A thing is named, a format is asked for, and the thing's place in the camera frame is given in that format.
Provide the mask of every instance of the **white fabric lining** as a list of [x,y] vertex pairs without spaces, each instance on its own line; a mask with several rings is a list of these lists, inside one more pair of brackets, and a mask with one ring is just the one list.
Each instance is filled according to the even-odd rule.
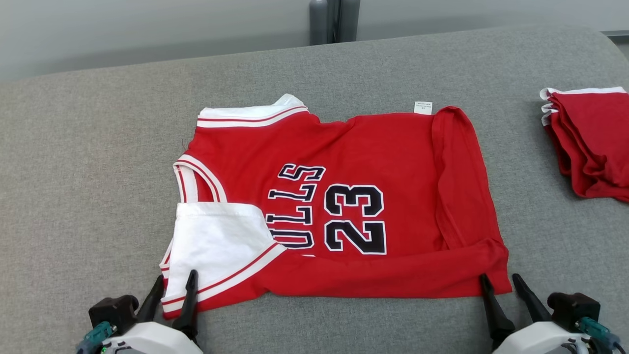
[[559,111],[554,108],[552,103],[547,103],[542,106],[542,112],[548,113],[548,112],[559,112]]
[[552,112],[548,112],[546,114],[544,114],[544,116],[542,116],[542,126],[546,127],[547,125],[550,125],[550,115],[552,114]]
[[[185,295],[192,269],[199,272],[199,288],[216,285],[199,293],[198,301],[202,301],[248,279],[284,250],[273,239],[262,211],[254,205],[179,203],[167,272],[169,282],[162,302]],[[182,303],[164,304],[164,311],[175,311]]]
[[292,107],[287,110],[276,113],[269,117],[256,117],[256,119],[248,118],[232,118],[231,120],[202,120],[197,121],[197,127],[201,128],[228,128],[228,127],[266,127],[273,123],[289,117],[295,113],[307,112],[308,109],[305,106]]
[[304,103],[291,94],[285,94],[272,105],[251,106],[238,108],[203,108],[199,113],[199,118],[205,119],[230,119],[237,120],[260,120],[272,117],[282,111],[295,107],[308,108]]

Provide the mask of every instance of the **folded jersey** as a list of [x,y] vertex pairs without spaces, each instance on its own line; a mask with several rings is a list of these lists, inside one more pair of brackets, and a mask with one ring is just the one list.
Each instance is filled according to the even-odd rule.
[[542,123],[581,197],[629,201],[629,94],[621,87],[543,89]]
[[174,169],[166,318],[191,269],[201,311],[268,291],[475,296],[483,273],[511,291],[480,148],[458,108],[333,123],[291,95],[206,108]]

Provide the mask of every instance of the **teal connector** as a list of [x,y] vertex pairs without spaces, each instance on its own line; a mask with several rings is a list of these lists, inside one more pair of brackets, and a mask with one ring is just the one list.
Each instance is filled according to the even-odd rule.
[[76,346],[77,354],[93,354],[101,343],[117,330],[109,322],[101,322],[88,332],[83,340]]
[[614,350],[620,345],[620,338],[617,335],[611,333],[607,327],[590,317],[581,318],[577,328],[590,337],[599,340],[602,344],[607,346],[609,350]]

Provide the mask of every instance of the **armhole trim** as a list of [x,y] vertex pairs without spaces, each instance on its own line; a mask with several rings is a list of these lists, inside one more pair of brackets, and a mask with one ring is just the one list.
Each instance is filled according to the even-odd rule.
[[212,173],[201,161],[194,157],[184,154],[174,164],[175,174],[177,175],[177,183],[179,184],[179,193],[181,194],[182,203],[198,202],[198,190],[196,187],[196,181],[194,180],[194,173],[197,172],[203,180],[208,184],[209,190],[212,193],[212,197],[215,202],[226,203],[227,196],[225,195],[225,189],[218,180],[216,175]]

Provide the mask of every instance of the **gray wall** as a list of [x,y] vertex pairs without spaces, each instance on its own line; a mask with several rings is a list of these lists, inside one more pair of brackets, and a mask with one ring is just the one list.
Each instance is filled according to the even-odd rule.
[[[561,22],[629,30],[627,0],[362,0],[359,40]],[[308,44],[308,0],[0,0],[0,80]]]

